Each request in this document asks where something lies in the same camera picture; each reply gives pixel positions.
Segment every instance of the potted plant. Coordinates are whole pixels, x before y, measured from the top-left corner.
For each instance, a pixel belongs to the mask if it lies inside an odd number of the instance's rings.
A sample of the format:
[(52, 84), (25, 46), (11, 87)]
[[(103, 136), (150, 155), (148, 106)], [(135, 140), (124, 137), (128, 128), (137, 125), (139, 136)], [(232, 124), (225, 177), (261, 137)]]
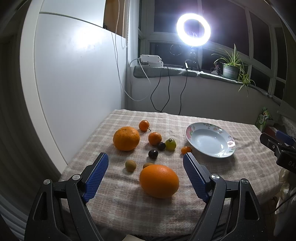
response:
[(242, 82), (242, 86), (239, 88), (239, 91), (241, 90), (242, 87), (246, 87), (246, 90), (248, 92), (248, 95), (247, 95), (247, 97), (248, 97), (249, 96), (249, 91), (247, 89), (247, 86), (249, 84), (251, 84), (251, 82), (253, 82), (255, 86), (256, 86), (256, 84), (255, 84), (255, 82), (253, 80), (249, 79), (249, 74), (245, 72), (243, 65), (242, 65), (242, 68), (241, 68), (240, 73), (239, 73), (239, 81)]
[(212, 55), (220, 56), (219, 59), (215, 60), (214, 64), (219, 60), (224, 60), (226, 63), (223, 63), (223, 75), (233, 79), (237, 79), (242, 68), (242, 60), (239, 58), (239, 52), (237, 47), (234, 44), (234, 52), (231, 55), (225, 50), (229, 58), (225, 58), (220, 54), (213, 53)]

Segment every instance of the spider plant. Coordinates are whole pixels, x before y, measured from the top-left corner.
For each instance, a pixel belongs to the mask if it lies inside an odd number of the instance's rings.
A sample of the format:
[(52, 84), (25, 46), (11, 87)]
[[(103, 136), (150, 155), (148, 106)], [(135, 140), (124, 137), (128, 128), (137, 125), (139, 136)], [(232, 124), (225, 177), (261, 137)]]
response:
[(255, 84), (255, 82), (254, 82), (253, 80), (250, 80), (250, 79), (249, 79), (249, 74), (245, 72), (245, 70), (244, 70), (244, 65), (242, 65), (241, 71), (240, 71), (240, 73), (239, 73), (239, 80), (242, 82), (242, 85), (241, 85), (241, 87), (239, 88), (239, 91), (241, 90), (242, 87), (246, 87), (246, 90), (247, 90), (247, 92), (248, 92), (248, 95), (247, 95), (247, 97), (248, 97), (248, 96), (249, 96), (249, 91), (248, 91), (248, 89), (247, 89), (247, 86), (248, 86), (249, 84), (251, 84), (251, 82), (253, 82), (255, 86), (256, 86), (256, 84)]
[(213, 53), (212, 55), (218, 55), (220, 56), (219, 59), (216, 59), (214, 64), (219, 61), (219, 60), (224, 60), (226, 62), (225, 66), (234, 66), (234, 67), (238, 67), (240, 70), (242, 68), (242, 60), (239, 58), (239, 51), (237, 51), (237, 47), (234, 44), (234, 52), (231, 52), (231, 55), (224, 50), (227, 55), (229, 56), (229, 58), (225, 58), (224, 56), (217, 54), (217, 53)]

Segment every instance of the windowsill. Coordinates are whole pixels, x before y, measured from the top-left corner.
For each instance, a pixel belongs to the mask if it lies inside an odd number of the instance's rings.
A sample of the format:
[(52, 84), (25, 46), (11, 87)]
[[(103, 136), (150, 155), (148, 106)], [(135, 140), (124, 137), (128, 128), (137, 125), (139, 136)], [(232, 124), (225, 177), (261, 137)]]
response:
[[(209, 73), (205, 73), (203, 71), (194, 71), (194, 70), (188, 70), (188, 73), (185, 69), (181, 69), (181, 68), (172, 68), (169, 67), (167, 68), (163, 68), (163, 67), (150, 67), (147, 65), (142, 65), (146, 75), (148, 78), (155, 78), (155, 77), (159, 77), (160, 76), (160, 72), (161, 72), (161, 77), (167, 77), (167, 76), (187, 76), (188, 77), (202, 77), (205, 79), (211, 79), (211, 80), (219, 80), (219, 81), (223, 81), (223, 82), (227, 82), (227, 83), (231, 83), (231, 84), (236, 84), (236, 85), (241, 85), (242, 83), (239, 81), (236, 81), (234, 79), (228, 79), (219, 75), (215, 75), (215, 74), (209, 74)], [(141, 66), (137, 65), (134, 67), (133, 69), (133, 76), (135, 78), (146, 78), (145, 74), (142, 71)], [(262, 95), (272, 99), (274, 102), (276, 102), (278, 105), (281, 104), (280, 99), (278, 98), (274, 98), (272, 95), (270, 95), (269, 93), (267, 93), (266, 91), (254, 86), (254, 85), (249, 85), (250, 88), (255, 89), (257, 91), (259, 91)]]

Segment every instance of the white plate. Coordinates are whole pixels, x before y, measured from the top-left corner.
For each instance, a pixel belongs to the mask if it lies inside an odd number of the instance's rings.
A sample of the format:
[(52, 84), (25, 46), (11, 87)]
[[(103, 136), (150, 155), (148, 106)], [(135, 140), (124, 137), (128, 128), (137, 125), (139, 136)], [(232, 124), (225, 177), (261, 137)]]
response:
[(235, 142), (222, 128), (203, 122), (189, 125), (185, 130), (189, 143), (208, 156), (225, 158), (235, 152)]

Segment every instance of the ring light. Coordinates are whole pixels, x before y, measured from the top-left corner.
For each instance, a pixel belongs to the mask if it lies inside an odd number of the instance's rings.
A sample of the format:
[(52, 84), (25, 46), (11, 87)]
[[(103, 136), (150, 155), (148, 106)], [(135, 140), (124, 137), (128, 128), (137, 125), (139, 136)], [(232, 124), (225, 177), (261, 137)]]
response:
[[(193, 37), (187, 35), (187, 33), (184, 30), (184, 23), (189, 19), (195, 19), (202, 24), (202, 26), (205, 29), (205, 33), (202, 37), (193, 38)], [(190, 46), (201, 46), (201, 45), (204, 45), (209, 40), (209, 38), (211, 36), (211, 28), (210, 28), (210, 25), (207, 23), (207, 21), (202, 16), (199, 16), (195, 13), (186, 13), (178, 19), (177, 33), (178, 33), (180, 39), (184, 43), (186, 43)]]

